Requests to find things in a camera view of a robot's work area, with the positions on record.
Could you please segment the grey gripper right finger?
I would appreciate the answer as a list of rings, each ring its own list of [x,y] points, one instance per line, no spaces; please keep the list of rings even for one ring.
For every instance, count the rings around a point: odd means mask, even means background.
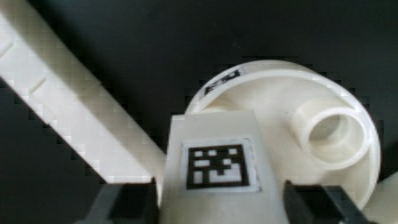
[[[286,181],[283,200],[290,224],[379,224],[366,218],[340,185]]]

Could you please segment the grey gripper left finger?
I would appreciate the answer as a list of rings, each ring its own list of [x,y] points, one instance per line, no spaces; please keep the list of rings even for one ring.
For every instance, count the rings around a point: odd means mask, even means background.
[[[105,184],[85,217],[73,224],[158,224],[157,184]]]

